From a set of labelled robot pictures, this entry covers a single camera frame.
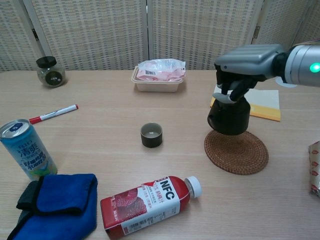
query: black cup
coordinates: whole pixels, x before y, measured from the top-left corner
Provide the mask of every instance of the black cup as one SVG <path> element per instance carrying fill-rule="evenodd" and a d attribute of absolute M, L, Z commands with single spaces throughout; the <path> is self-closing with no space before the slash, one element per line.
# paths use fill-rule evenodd
<path fill-rule="evenodd" d="M 244 133 L 249 124 L 250 104 L 242 97 L 235 104 L 215 100 L 207 117 L 210 127 L 224 135 Z"/>
<path fill-rule="evenodd" d="M 162 127 L 154 122 L 142 126 L 141 141 L 147 148 L 158 147 L 162 143 Z"/>

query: round rattan coaster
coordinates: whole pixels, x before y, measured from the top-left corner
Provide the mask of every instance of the round rattan coaster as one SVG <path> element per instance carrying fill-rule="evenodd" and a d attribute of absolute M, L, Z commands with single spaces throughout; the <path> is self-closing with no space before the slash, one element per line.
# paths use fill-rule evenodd
<path fill-rule="evenodd" d="M 248 131 L 229 136 L 212 130 L 205 137 L 204 150 L 216 166 L 239 175 L 261 171 L 269 159 L 264 143 Z"/>

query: red marker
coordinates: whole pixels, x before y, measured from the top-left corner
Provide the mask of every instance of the red marker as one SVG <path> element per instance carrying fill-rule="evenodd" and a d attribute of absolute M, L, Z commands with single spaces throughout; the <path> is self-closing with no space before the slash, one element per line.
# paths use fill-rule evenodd
<path fill-rule="evenodd" d="M 74 105 L 67 106 L 65 108 L 59 109 L 57 111 L 53 111 L 53 112 L 47 113 L 45 115 L 41 115 L 41 116 L 36 116 L 36 117 L 30 118 L 29 121 L 30 121 L 31 124 L 36 124 L 36 123 L 42 122 L 43 120 L 54 118 L 54 117 L 59 116 L 61 114 L 66 114 L 68 112 L 71 112 L 71 111 L 74 111 L 74 110 L 77 110 L 77 109 L 79 109 L 78 104 L 74 104 Z"/>

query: plastic bag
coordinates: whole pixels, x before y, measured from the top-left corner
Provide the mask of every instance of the plastic bag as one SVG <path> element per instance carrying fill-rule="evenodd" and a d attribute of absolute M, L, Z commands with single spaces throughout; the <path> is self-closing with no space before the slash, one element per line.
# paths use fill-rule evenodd
<path fill-rule="evenodd" d="M 186 75 L 186 62 L 176 59 L 154 59 L 138 64 L 137 78 L 143 81 L 175 82 Z"/>

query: nfc juice bottle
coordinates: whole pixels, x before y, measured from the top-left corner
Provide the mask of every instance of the nfc juice bottle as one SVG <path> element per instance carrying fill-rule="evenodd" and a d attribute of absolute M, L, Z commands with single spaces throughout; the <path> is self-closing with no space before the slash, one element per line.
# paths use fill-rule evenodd
<path fill-rule="evenodd" d="M 184 181 L 167 176 L 100 201 L 103 225 L 111 240 L 143 229 L 183 211 L 201 195 L 195 176 Z"/>

